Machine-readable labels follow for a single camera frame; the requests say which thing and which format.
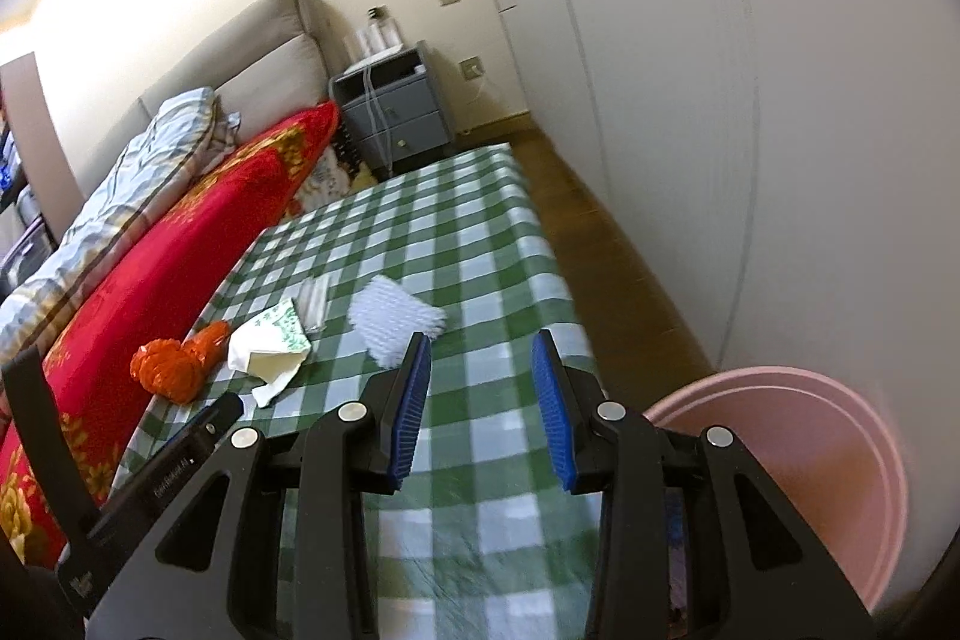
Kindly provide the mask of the pink plastic bin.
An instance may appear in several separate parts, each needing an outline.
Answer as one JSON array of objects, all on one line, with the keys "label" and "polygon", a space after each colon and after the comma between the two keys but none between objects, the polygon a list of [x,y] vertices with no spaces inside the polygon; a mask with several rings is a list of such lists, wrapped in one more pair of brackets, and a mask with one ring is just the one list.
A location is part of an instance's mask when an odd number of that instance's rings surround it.
[{"label": "pink plastic bin", "polygon": [[826,375],[760,365],[693,381],[647,408],[652,424],[697,435],[724,425],[747,445],[875,611],[908,521],[908,479],[892,429]]}]

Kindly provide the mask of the orange crumpled plastic bag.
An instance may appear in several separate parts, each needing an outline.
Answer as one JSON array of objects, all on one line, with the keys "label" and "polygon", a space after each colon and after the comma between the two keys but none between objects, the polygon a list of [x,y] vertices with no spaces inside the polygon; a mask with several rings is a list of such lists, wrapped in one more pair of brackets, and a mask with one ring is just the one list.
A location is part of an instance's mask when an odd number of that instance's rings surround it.
[{"label": "orange crumpled plastic bag", "polygon": [[130,377],[145,392],[185,406],[226,359],[230,336],[228,321],[218,320],[184,341],[153,339],[133,354]]}]

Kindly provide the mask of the white green paper wrapper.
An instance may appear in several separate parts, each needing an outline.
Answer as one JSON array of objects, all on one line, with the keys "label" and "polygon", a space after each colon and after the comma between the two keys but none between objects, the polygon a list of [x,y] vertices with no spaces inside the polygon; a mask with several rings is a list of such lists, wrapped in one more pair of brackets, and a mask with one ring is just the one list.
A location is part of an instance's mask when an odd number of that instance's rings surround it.
[{"label": "white green paper wrapper", "polygon": [[304,335],[295,303],[285,298],[231,333],[226,365],[259,381],[252,398],[257,408],[263,409],[285,392],[309,351],[311,343]]}]

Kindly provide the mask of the green white checkered tablecloth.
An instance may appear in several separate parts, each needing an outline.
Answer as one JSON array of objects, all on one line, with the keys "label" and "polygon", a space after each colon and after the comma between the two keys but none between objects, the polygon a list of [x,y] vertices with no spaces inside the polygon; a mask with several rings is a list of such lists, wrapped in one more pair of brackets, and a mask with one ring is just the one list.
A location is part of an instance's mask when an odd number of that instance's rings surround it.
[{"label": "green white checkered tablecloth", "polygon": [[348,308],[376,276],[446,319],[410,476],[364,502],[382,637],[579,637],[599,499],[567,494],[551,469],[530,348],[548,331],[566,364],[592,356],[511,149],[464,152],[257,237],[203,321],[244,323],[313,278],[329,303],[295,380],[249,424],[290,434],[358,398],[376,366]]}]

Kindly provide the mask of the red floral blanket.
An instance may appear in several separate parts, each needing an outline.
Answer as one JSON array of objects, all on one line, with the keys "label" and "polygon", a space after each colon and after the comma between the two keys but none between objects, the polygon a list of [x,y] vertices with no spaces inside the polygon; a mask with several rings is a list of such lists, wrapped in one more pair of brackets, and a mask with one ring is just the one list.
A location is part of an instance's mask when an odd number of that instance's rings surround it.
[{"label": "red floral blanket", "polygon": [[153,339],[181,341],[265,229],[290,216],[338,125],[331,101],[291,113],[190,185],[86,299],[43,359],[57,422],[94,503],[110,494],[151,393],[130,361]]}]

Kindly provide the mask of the clear plastic wrapper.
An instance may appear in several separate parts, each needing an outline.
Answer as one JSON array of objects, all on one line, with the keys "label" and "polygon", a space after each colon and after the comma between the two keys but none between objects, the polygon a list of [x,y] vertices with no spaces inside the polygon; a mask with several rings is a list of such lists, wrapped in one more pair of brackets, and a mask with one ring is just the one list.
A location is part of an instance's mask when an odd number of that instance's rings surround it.
[{"label": "clear plastic wrapper", "polygon": [[296,292],[296,315],[302,331],[308,336],[319,335],[320,331],[324,330],[327,310],[329,310],[329,286],[331,286],[329,276],[314,276],[302,281]]}]

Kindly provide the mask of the white foam net sleeve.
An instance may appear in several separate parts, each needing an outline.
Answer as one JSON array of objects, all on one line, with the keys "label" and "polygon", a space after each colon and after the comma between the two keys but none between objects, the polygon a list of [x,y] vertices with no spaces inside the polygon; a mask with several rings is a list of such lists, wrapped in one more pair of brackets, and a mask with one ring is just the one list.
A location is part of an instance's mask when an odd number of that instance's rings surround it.
[{"label": "white foam net sleeve", "polygon": [[384,370],[402,364],[415,333],[436,339],[446,330],[443,308],[420,301],[384,275],[373,276],[353,296],[348,321],[377,367]]}]

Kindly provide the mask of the wooden shelf unit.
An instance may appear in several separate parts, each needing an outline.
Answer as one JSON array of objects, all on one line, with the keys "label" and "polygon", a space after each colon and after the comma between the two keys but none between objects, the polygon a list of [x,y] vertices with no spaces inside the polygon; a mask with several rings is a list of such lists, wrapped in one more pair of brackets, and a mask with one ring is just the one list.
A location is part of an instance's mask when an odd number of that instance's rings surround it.
[{"label": "wooden shelf unit", "polygon": [[2,248],[6,298],[52,255],[83,197],[53,128],[32,53],[2,67],[2,115],[2,142],[13,140],[20,156],[2,197],[2,213],[13,209],[23,223],[20,236]]}]

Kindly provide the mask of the blue plaid quilt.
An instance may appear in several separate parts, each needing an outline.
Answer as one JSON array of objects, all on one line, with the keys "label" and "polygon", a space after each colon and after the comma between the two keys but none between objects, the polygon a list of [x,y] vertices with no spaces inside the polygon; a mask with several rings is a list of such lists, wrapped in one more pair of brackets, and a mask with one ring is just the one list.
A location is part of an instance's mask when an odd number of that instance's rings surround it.
[{"label": "blue plaid quilt", "polygon": [[2,304],[2,359],[45,353],[96,287],[195,184],[239,146],[241,115],[210,88],[160,105],[133,136],[59,247]]}]

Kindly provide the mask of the grey bedside cabinet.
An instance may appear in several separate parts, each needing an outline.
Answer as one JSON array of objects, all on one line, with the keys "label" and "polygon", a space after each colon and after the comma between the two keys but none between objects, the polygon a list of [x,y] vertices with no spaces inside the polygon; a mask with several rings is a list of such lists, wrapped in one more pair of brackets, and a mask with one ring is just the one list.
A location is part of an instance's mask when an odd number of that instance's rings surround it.
[{"label": "grey bedside cabinet", "polygon": [[327,91],[359,156],[377,174],[404,174],[454,149],[451,112],[425,41],[337,74]]}]

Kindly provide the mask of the white wardrobe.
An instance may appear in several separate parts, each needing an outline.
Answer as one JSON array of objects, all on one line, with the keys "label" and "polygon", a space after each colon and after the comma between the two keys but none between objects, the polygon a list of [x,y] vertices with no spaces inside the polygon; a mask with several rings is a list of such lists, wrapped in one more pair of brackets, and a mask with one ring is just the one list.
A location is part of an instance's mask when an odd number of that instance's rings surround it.
[{"label": "white wardrobe", "polygon": [[884,609],[958,525],[958,0],[498,0],[530,110],[716,367],[892,424]]}]

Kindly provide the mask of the beige upholstered headboard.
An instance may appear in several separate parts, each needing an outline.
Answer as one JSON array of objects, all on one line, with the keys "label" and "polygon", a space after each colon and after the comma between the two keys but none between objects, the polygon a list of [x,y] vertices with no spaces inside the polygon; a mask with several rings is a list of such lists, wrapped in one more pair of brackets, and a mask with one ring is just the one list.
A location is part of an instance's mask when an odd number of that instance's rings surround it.
[{"label": "beige upholstered headboard", "polygon": [[111,113],[103,131],[83,127],[91,159],[73,166],[76,183],[85,195],[91,193],[169,97],[212,88],[223,110],[241,115],[239,138],[249,142],[291,113],[325,101],[331,71],[343,60],[327,3],[257,0],[207,35],[125,112]]}]

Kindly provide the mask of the white router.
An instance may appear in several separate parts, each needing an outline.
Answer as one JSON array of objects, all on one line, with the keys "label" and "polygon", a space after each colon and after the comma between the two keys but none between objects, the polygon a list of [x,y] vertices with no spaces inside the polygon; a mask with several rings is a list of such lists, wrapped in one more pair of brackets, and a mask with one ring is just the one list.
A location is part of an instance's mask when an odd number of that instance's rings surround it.
[{"label": "white router", "polygon": [[392,18],[375,19],[343,37],[343,44],[352,63],[347,73],[363,70],[372,64],[392,57],[404,48],[402,35]]}]

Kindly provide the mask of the wall power socket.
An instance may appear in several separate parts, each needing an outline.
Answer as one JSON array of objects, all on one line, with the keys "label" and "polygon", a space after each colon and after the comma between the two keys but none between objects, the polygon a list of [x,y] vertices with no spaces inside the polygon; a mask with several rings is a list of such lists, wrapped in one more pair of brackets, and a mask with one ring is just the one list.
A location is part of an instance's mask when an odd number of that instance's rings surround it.
[{"label": "wall power socket", "polygon": [[482,58],[478,55],[460,60],[459,68],[462,78],[466,81],[480,80],[485,76],[485,67],[483,67]]}]

